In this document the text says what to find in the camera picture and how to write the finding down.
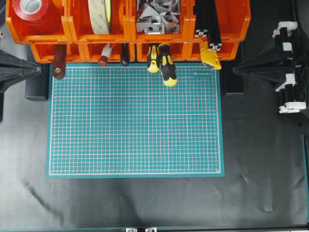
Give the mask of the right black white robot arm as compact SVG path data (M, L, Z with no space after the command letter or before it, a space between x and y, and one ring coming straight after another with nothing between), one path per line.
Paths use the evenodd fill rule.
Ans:
M278 111L309 135L309 38L296 21L281 21L273 30L275 45L234 67L242 77L269 82L278 95Z

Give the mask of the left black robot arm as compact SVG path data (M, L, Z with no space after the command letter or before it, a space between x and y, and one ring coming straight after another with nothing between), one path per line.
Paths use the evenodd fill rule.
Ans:
M25 98L45 101L49 91L49 66L35 62L28 52L29 60L20 59L3 50L0 51L0 119L3 120L4 93L22 81L26 82Z

